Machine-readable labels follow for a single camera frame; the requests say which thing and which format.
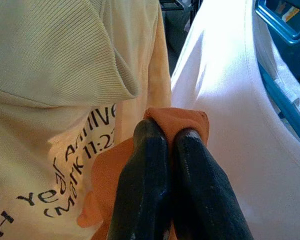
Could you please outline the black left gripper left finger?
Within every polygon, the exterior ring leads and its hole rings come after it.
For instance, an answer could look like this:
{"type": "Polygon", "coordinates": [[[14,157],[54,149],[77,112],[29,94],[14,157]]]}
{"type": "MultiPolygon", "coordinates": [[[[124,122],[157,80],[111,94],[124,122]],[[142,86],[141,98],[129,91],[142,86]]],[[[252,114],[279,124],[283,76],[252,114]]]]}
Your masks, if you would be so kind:
{"type": "Polygon", "coordinates": [[[133,152],[120,173],[109,240],[167,240],[172,221],[172,169],[164,132],[154,119],[139,122],[133,152]]]}

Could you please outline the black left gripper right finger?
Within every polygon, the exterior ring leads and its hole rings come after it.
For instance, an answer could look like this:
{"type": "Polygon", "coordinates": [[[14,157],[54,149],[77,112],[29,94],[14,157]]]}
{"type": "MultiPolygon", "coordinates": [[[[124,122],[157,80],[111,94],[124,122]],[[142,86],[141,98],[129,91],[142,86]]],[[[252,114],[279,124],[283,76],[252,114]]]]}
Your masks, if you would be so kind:
{"type": "Polygon", "coordinates": [[[199,133],[186,128],[172,141],[172,220],[178,240],[252,240],[225,171],[199,133]]]}

